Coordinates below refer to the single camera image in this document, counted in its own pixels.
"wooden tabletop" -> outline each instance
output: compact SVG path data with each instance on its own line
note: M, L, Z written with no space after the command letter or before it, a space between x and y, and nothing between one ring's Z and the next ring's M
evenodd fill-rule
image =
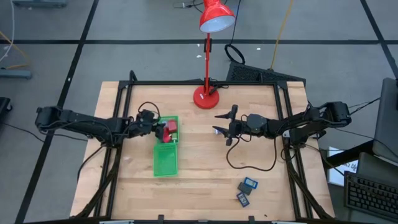
M104 82L99 93L95 116L112 117L118 82ZM293 113L305 110L307 97L302 82L288 82ZM225 138L216 135L212 125L228 128L229 120L214 115L227 113L233 104L239 105L237 118L257 113L278 119L272 86L230 86L220 89L220 102L212 110L201 110L193 103L196 86L133 86L129 115L136 116L138 106L145 101L155 103L161 115L178 115L180 144L178 145L178 176L155 178L152 170L155 136L124 140L112 219L156 220L294 220L292 198L285 162L280 158L281 138L277 138L277 162L269 172L254 169L236 170L226 161ZM280 91L284 116L283 93ZM318 147L315 140L307 144ZM85 158L99 147L89 140ZM105 150L90 160L81 171L71 215L76 215L98 188ZM322 160L318 151L301 150L308 188L325 209L334 216ZM241 141L229 155L236 166L256 166L266 169L274 160L274 142L266 138ZM243 208L236 198L237 189L245 177L259 182L248 196L250 205ZM302 216L305 210L298 189ZM104 214L108 193L103 200Z

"keyboard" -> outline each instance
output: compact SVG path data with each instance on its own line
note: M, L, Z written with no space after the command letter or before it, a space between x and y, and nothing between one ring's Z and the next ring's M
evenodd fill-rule
M346 171L344 205L398 222L398 186Z

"green plastic bin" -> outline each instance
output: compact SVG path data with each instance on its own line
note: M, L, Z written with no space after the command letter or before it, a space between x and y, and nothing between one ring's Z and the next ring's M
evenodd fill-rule
M177 140L175 142L162 143L156 139L154 147L154 177L173 177L178 175L177 144L180 141L180 121L178 116L163 116L159 123L174 119L177 121Z

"black floor stripe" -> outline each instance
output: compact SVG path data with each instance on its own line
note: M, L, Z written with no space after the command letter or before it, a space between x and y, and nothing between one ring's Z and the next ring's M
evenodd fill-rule
M390 49L388 49L387 42L384 40L384 37L381 34L379 27L377 26L376 20L374 19L366 0L361 0L361 4L363 6L363 9L365 10L365 13L366 13L368 19L369 19L369 22L372 25L372 28L374 30L374 33L376 34L377 39L380 40L380 45L384 51L384 55L387 58L388 64L390 65L392 72L394 73L394 76L396 78L398 78L398 67L397 67L396 61L393 58L393 56L391 55Z
M87 38L88 30L90 29L91 22L93 21L93 18L94 18L94 14L95 14L95 11L96 11L96 8L98 5L98 1L99 0L93 1L93 5L91 7L90 13L88 14L85 28L83 29L83 33L81 34L81 38L80 38L78 47L76 49L75 56L73 57L72 64L70 65L68 75L65 79L65 84L63 85L62 92L61 92L60 98L58 100L58 104L57 104L58 106L62 107L63 104L65 103L65 99L67 97L68 90L69 90L70 84L72 82L73 75L75 74L77 63L80 58L81 50L83 49L83 46L84 46L84 41ZM19 208L15 223L18 223L18 224L23 223L25 220L26 213L29 209L30 202L32 201L32 197L35 192L37 183L39 181L40 173L42 172L45 158L47 157L47 153L50 149L51 142L52 142L52 134L47 135L45 137L45 141L44 141L42 149L40 151L39 158L37 159L35 168L33 170L32 177L30 178L29 184L27 186L27 190L25 192L24 199L22 200L21 207Z
M213 39L213 44L228 44L228 39ZM202 39L190 40L85 40L84 44L116 44L116 45L144 45L144 44L202 44ZM234 44L275 44L274 39L236 39ZM279 44L317 44L317 45L373 45L380 44L380 40L280 40ZM384 40L386 44L398 44L398 40ZM79 44L80 40L15 40L15 44Z

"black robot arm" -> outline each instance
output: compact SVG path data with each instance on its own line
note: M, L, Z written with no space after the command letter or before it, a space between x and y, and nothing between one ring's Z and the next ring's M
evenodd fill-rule
M289 136L291 145L297 146L306 142L311 135L324 135L326 128L341 128L351 122L347 104L342 102L329 102L319 107L307 108L304 112L282 120L250 114L246 121L242 121L235 119L237 112L238 106L233 105L228 114L215 116L216 118L231 119L228 129L213 126L228 138L227 146L232 144L233 138L240 138L243 134L274 139L284 133Z
M49 106L37 109L35 125L44 134L62 128L96 138L107 147L115 147L124 138L143 136L151 132L155 132L156 137L162 139L164 124L158 124L159 117L155 119L154 116L153 112L142 110L135 120L133 117L103 119Z

